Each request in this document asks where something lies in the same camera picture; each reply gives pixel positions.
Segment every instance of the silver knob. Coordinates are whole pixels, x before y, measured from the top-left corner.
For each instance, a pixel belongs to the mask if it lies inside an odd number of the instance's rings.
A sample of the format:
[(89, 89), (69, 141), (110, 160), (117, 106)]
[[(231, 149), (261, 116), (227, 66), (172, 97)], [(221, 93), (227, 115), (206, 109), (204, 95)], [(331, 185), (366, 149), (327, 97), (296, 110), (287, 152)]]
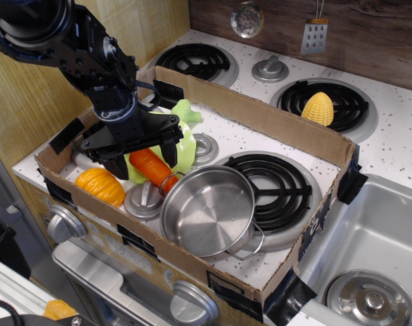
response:
[(174, 320), (182, 326), (203, 325), (219, 315), (215, 302), (195, 285), (185, 280), (175, 282), (170, 309)]
[(276, 83), (285, 79), (288, 74), (288, 67), (273, 55), (267, 60), (262, 60), (252, 67), (252, 76), (263, 83)]
[(124, 208), (141, 221), (151, 221), (159, 218), (163, 201), (159, 194), (159, 187), (146, 181), (126, 192)]
[(54, 204), (50, 207), (52, 219), (48, 226), (48, 236), (56, 243), (69, 238), (83, 238), (87, 232), (82, 222), (65, 207)]
[(373, 311), (381, 310), (385, 305), (385, 300), (378, 292), (370, 292), (366, 295), (365, 304)]

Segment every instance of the pot lid knob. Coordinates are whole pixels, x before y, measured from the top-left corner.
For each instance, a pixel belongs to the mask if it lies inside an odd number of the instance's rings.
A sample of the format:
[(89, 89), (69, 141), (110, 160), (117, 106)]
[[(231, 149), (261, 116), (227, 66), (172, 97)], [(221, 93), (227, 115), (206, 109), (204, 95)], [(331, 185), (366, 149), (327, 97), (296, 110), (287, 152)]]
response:
[(126, 192), (124, 208), (141, 221), (151, 221), (159, 217), (163, 201), (159, 194), (159, 187), (146, 181)]
[(288, 67), (273, 55), (267, 60), (262, 60), (252, 68), (252, 76), (263, 83), (276, 83), (288, 76)]
[(182, 326), (203, 325), (219, 315), (215, 302), (202, 290), (185, 280), (175, 282), (170, 309), (174, 320)]
[(366, 295), (365, 304), (373, 311), (379, 311), (385, 306), (385, 300), (378, 292), (370, 292)]

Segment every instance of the orange squash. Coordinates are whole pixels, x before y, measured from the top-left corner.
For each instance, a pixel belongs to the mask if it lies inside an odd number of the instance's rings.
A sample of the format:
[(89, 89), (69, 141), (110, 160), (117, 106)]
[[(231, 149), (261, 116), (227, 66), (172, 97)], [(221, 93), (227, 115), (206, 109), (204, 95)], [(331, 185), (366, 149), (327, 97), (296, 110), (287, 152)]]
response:
[(121, 183), (103, 168), (90, 168), (83, 171), (75, 183), (93, 196), (115, 207), (123, 203), (126, 195)]

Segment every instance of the black tape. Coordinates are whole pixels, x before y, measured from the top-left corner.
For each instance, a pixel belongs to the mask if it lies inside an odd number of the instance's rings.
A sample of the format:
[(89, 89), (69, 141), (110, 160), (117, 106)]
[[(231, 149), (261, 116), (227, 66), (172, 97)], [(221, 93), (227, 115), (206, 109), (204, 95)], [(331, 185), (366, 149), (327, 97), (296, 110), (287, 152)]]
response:
[(154, 250), (154, 247), (149, 244), (147, 241), (142, 239), (141, 237), (137, 236), (136, 234), (133, 234), (131, 231), (126, 229), (124, 226), (117, 224), (117, 231), (122, 235), (123, 238), (123, 243), (125, 245), (130, 245), (132, 247), (138, 248), (145, 253), (149, 254), (152, 256), (152, 258), (155, 258), (156, 260), (159, 261), (157, 258), (156, 252)]
[(69, 143), (77, 137), (77, 135), (84, 129), (81, 120), (75, 118), (72, 122), (70, 122), (64, 129), (62, 129), (59, 134), (55, 136), (50, 141), (50, 146), (54, 149), (56, 154), (59, 154), (64, 150), (65, 147), (69, 145)]
[(58, 187), (55, 183), (51, 182), (49, 179), (44, 177), (44, 182), (46, 187), (48, 188), (49, 195), (58, 202), (66, 204), (67, 206), (71, 207), (72, 209), (77, 210), (75, 203), (71, 197), (71, 194), (67, 191)]
[[(185, 98), (185, 93), (181, 87), (168, 84), (161, 80), (154, 80), (153, 83), (161, 97), (160, 107), (172, 109), (180, 100)], [(156, 104), (157, 98), (153, 98), (151, 102)]]
[(264, 313), (277, 326), (285, 326), (302, 307), (315, 298), (311, 290), (292, 270), (289, 270), (275, 291), (266, 299)]
[(309, 245), (312, 243), (313, 237), (316, 234), (316, 231), (324, 229), (325, 217), (331, 206), (332, 196), (333, 196), (332, 193), (330, 193), (328, 197), (326, 197), (326, 200), (324, 201), (322, 208), (316, 213), (314, 218), (310, 221), (310, 225), (305, 229), (302, 235), (301, 247), (299, 248), (298, 261), (301, 261), (301, 258), (304, 256)]
[(226, 280), (219, 278), (209, 271), (207, 271), (207, 281), (208, 286), (216, 295), (222, 300), (225, 300), (232, 308), (242, 311), (244, 314), (261, 323), (263, 322), (261, 303), (245, 297), (243, 289), (228, 283)]
[(359, 154), (360, 147), (357, 146), (349, 168), (341, 179), (337, 191), (337, 198), (345, 204), (350, 204), (355, 199), (368, 179), (367, 176), (359, 172), (361, 169), (361, 166), (358, 165)]

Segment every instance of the metal pot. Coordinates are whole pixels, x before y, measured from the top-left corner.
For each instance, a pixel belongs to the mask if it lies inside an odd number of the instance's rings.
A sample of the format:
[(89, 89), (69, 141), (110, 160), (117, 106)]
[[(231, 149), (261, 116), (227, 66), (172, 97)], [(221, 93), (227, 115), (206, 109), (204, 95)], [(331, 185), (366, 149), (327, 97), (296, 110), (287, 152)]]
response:
[(165, 197), (162, 234), (198, 257), (236, 253), (250, 240), (255, 198), (249, 181), (228, 166), (205, 166), (182, 177)]

